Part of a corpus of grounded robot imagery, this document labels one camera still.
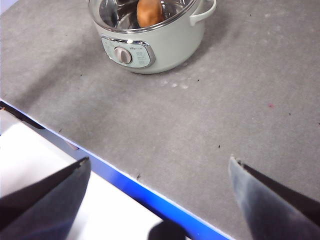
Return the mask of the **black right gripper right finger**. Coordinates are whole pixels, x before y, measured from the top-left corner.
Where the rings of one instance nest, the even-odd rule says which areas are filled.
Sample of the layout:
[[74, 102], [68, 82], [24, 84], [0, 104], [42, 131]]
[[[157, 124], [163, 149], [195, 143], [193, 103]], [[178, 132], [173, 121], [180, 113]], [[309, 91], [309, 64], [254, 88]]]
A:
[[235, 199], [254, 240], [318, 240], [320, 203], [229, 159]]

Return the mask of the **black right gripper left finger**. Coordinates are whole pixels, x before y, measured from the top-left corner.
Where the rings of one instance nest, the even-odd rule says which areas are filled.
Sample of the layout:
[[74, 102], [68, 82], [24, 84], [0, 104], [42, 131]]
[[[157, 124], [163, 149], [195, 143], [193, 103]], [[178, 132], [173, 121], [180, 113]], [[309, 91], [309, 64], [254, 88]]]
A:
[[84, 157], [0, 199], [2, 240], [65, 240], [90, 179]]

